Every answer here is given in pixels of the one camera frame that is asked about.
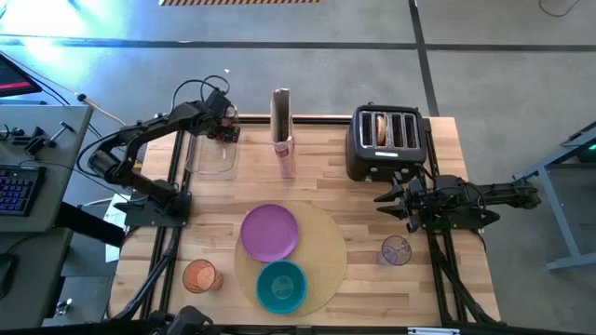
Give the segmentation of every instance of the computer keyboard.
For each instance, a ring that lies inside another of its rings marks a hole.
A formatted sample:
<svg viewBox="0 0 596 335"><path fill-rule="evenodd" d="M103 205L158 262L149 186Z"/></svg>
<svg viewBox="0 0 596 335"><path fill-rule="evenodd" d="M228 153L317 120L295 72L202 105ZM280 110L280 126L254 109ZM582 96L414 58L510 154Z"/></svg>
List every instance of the computer keyboard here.
<svg viewBox="0 0 596 335"><path fill-rule="evenodd" d="M28 216L45 173L45 167L0 165L0 216Z"/></svg>

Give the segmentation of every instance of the blue bowl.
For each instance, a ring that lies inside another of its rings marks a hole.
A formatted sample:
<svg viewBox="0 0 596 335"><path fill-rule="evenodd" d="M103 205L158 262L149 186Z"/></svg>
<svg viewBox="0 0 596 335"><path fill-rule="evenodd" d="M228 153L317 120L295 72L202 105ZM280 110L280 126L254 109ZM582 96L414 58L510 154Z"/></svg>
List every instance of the blue bowl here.
<svg viewBox="0 0 596 335"><path fill-rule="evenodd" d="M288 314L305 300L306 276L293 261L272 261L259 273L256 291L257 299L267 311Z"/></svg>

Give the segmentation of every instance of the gray floor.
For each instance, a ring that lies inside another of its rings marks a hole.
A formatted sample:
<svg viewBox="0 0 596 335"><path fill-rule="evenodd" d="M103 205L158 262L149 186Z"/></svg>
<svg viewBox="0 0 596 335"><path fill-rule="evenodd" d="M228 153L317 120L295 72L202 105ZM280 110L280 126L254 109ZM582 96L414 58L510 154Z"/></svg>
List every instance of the gray floor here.
<svg viewBox="0 0 596 335"><path fill-rule="evenodd" d="M167 8L156 0L83 3L80 16L68 7L54 16L10 7L0 32L142 40L414 41L406 0ZM548 0L545 7L561 11L571 3ZM542 13L535 0L418 0L418 6L428 43L596 44L596 2L588 0L559 19ZM47 25L20 24L32 18ZM375 101L418 106L427 114L418 58L409 50L61 48L43 41L3 50L86 92L127 122L166 111L180 82L207 74L230 80L230 98L242 113L266 113L271 90L284 86L292 90L295 113L351 114L357 105ZM595 56L429 52L439 112L456 119L470 180L508 181L594 121ZM195 99L196 91L188 88L179 98ZM116 126L101 115L93 122L102 132ZM78 204L107 195L74 176L66 199ZM547 261L567 256L549 205L498 211L502 220L486 229L486 240L503 320L594 333L596 269L546 269ZM594 231L580 237L593 240Z"/></svg>

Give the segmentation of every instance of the toaster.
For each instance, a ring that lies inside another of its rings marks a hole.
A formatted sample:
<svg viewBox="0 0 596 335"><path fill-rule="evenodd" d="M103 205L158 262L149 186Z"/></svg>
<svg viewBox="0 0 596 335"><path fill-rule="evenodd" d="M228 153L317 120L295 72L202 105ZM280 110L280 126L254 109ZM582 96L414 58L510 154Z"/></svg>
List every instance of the toaster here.
<svg viewBox="0 0 596 335"><path fill-rule="evenodd" d="M416 108L364 105L345 136L345 168L353 181L410 181L427 159L422 115Z"/></svg>

